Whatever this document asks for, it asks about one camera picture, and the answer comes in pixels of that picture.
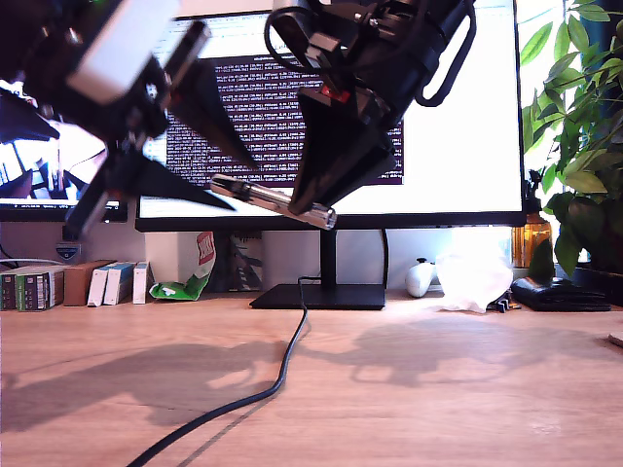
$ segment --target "plastic bag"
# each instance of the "plastic bag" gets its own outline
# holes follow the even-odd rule
[[[496,248],[455,244],[448,253],[437,257],[436,265],[444,291],[442,307],[448,310],[484,313],[513,281],[513,270]]]
[[[216,249],[214,248],[214,234],[212,232],[200,233],[197,236],[199,248],[199,267],[186,281],[159,282],[154,284],[149,293],[155,299],[169,300],[196,300],[202,294],[216,262]]]

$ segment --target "black wallet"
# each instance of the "black wallet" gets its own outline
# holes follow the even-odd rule
[[[513,298],[535,311],[610,311],[605,294],[554,277],[537,282],[529,277],[515,280],[510,286]]]

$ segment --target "white plastic bag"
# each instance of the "white plastic bag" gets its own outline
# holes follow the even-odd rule
[[[454,242],[450,251],[437,257],[437,277],[448,310],[484,313],[513,281],[513,271],[497,245]]]

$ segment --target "silver pen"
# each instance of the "silver pen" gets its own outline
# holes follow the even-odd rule
[[[338,214],[332,207],[326,207],[318,203],[314,203],[309,211],[300,216],[292,214],[288,209],[290,197],[286,193],[262,187],[256,183],[239,180],[229,175],[220,173],[214,175],[210,180],[210,191],[217,195],[263,207],[277,214],[319,227],[325,231],[332,230],[338,220]]]

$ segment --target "monitor base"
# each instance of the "monitor base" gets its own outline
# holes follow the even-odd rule
[[[303,284],[303,297],[309,309],[366,309],[385,306],[383,284],[338,284],[322,288],[319,284]],[[301,296],[297,284],[279,284],[251,302],[261,309],[298,309]]]

